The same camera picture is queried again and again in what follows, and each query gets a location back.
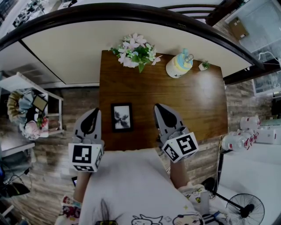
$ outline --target fan stand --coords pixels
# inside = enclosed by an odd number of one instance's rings
[[[251,212],[253,212],[253,210],[255,209],[255,206],[253,204],[249,204],[249,205],[246,205],[245,207],[242,207],[242,206],[239,206],[238,204],[230,201],[229,199],[221,196],[220,194],[218,194],[217,192],[213,191],[213,188],[215,186],[215,179],[214,178],[208,178],[206,179],[205,181],[202,182],[202,185],[205,187],[206,190],[208,190],[209,192],[211,192],[213,195],[216,195],[218,196],[219,198],[227,201],[229,204],[237,207],[238,209],[240,209],[240,213],[241,213],[241,216],[242,218],[246,218],[249,216],[249,214]]]

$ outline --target wooden table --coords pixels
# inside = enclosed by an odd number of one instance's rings
[[[110,51],[102,51],[100,109],[105,150],[135,150],[157,147],[153,108],[156,103],[177,110],[197,141],[227,133],[227,104],[220,67],[200,71],[200,61],[181,78],[168,76],[165,66],[172,55],[164,54],[155,66],[123,67]],[[132,103],[134,130],[113,133],[112,103]]]

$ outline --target wooden floor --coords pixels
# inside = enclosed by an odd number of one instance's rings
[[[95,108],[99,103],[99,88],[72,88],[50,90],[62,96],[63,124],[66,132],[56,137],[41,138],[36,141],[34,152],[37,162],[33,163],[29,176],[22,176],[31,192],[24,196],[13,197],[8,201],[33,225],[51,225],[60,210],[60,200],[64,194],[72,194],[74,186],[71,177],[75,172],[68,169],[68,143],[71,141],[74,123],[84,112]],[[229,130],[238,128],[241,116],[261,117],[270,115],[270,97],[255,98],[252,83],[244,82],[226,88]],[[1,132],[11,129],[8,120],[0,117]],[[187,172],[194,183],[201,183],[208,177],[216,176],[218,140],[212,138],[200,141],[200,151],[186,161]],[[161,157],[166,167],[169,160]]]

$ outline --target person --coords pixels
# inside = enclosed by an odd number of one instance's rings
[[[168,176],[153,149],[105,152],[96,173],[79,172],[56,225],[227,225],[220,199],[192,185],[184,160]]]

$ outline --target artificial flower arrangement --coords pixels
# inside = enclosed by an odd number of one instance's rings
[[[117,55],[118,61],[123,63],[123,66],[131,68],[138,66],[140,73],[146,64],[155,65],[161,60],[161,55],[156,57],[156,48],[137,33],[125,36],[122,44],[117,48],[111,47],[110,50]]]

